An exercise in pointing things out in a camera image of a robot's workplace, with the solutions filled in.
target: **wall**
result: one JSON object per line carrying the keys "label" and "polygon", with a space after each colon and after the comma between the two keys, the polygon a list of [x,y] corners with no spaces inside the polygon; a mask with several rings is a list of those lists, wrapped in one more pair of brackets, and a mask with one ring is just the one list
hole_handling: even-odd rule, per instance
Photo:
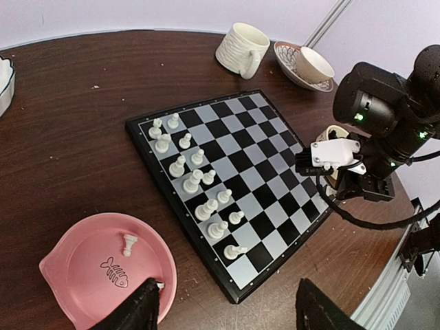
{"label": "wall", "polygon": [[[407,77],[418,53],[440,43],[439,14],[438,0],[355,0],[315,48],[333,65],[337,82],[360,61]],[[436,150],[440,141],[431,140],[418,155]],[[410,198],[427,207],[440,199],[439,168],[437,158],[397,172]]]}
{"label": "wall", "polygon": [[245,21],[271,39],[304,43],[336,0],[2,1],[0,49],[58,36],[130,29],[226,32]]}

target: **mug handle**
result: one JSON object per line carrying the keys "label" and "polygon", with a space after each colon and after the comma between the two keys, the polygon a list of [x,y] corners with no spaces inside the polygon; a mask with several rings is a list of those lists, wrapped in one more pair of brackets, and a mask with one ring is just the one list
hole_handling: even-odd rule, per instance
{"label": "mug handle", "polygon": [[240,75],[243,79],[251,79],[260,66],[261,56],[255,49],[250,50],[251,61],[247,70],[240,69]]}

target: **wooden table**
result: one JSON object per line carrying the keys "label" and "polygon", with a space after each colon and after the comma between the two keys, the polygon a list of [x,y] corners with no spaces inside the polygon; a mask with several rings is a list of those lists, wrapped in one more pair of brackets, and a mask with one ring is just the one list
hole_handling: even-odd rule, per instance
{"label": "wooden table", "polygon": [[[118,32],[63,38],[1,52],[17,70],[0,119],[0,328],[73,329],[38,268],[76,222],[98,212],[145,220],[167,242],[179,278],[165,329],[295,329],[300,278],[346,313],[368,293],[402,230],[362,230],[331,215],[280,271],[231,305],[186,240],[124,130],[124,121],[205,98],[261,88],[308,144],[334,123],[334,93],[295,86],[272,49],[243,80],[214,58],[222,35]],[[390,203],[348,201],[370,221],[411,215],[398,180]]]}

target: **pink tray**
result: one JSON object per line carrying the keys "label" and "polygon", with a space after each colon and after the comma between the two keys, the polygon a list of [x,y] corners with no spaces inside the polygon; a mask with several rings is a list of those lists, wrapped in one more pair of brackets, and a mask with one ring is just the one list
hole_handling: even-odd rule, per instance
{"label": "pink tray", "polygon": [[[124,234],[138,237],[129,258],[122,254]],[[110,263],[123,269],[118,278],[109,271]],[[160,322],[177,289],[173,256],[161,236],[139,219],[118,213],[96,214],[72,226],[40,262],[40,271],[77,330],[100,322],[150,277],[165,283]]]}

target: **chess piece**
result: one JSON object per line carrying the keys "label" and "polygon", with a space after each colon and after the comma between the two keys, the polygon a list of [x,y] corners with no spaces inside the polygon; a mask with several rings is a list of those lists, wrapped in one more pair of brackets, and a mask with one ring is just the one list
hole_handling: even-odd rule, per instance
{"label": "chess piece", "polygon": [[131,255],[131,248],[133,247],[133,244],[138,241],[138,238],[133,235],[125,234],[125,247],[124,247],[124,256],[127,258]]}
{"label": "chess piece", "polygon": [[209,186],[210,184],[212,184],[214,182],[214,177],[215,177],[215,170],[210,170],[208,173],[203,174],[203,179],[202,182]]}
{"label": "chess piece", "polygon": [[191,145],[191,134],[187,133],[185,136],[179,140],[179,146],[182,149],[188,149]]}
{"label": "chess piece", "polygon": [[172,177],[181,177],[185,173],[184,165],[186,163],[185,156],[179,156],[177,160],[170,165],[170,175]]}
{"label": "chess piece", "polygon": [[179,126],[179,114],[173,113],[173,116],[171,116],[171,119],[168,120],[168,127],[170,129],[176,129]]}
{"label": "chess piece", "polygon": [[238,225],[244,216],[245,213],[243,211],[232,212],[231,214],[229,214],[229,222],[232,225]]}
{"label": "chess piece", "polygon": [[153,127],[148,130],[148,135],[150,136],[150,138],[156,140],[159,136],[162,135],[162,130],[160,129],[161,126],[162,119],[156,118],[153,120]]}
{"label": "chess piece", "polygon": [[191,156],[191,161],[194,165],[198,166],[204,162],[204,154],[205,151],[203,149],[199,149],[195,154]]}
{"label": "chess piece", "polygon": [[171,142],[171,135],[162,134],[157,138],[157,142],[155,144],[155,149],[158,153],[165,153],[168,151]]}
{"label": "chess piece", "polygon": [[226,221],[222,221],[221,223],[214,222],[208,227],[208,235],[211,239],[220,239],[227,229],[228,223]]}
{"label": "chess piece", "polygon": [[201,170],[194,170],[189,179],[184,181],[184,190],[187,194],[195,194],[199,190],[200,180],[204,177]]}
{"label": "chess piece", "polygon": [[227,247],[225,247],[223,254],[227,259],[234,260],[237,259],[240,254],[246,253],[247,251],[247,247],[228,245]]}
{"label": "chess piece", "polygon": [[211,214],[219,208],[219,203],[215,199],[209,199],[205,204],[199,205],[195,209],[195,217],[200,221],[211,218]]}
{"label": "chess piece", "polygon": [[217,199],[220,204],[226,204],[229,202],[229,198],[232,195],[232,190],[226,189],[225,191],[221,191],[217,194]]}

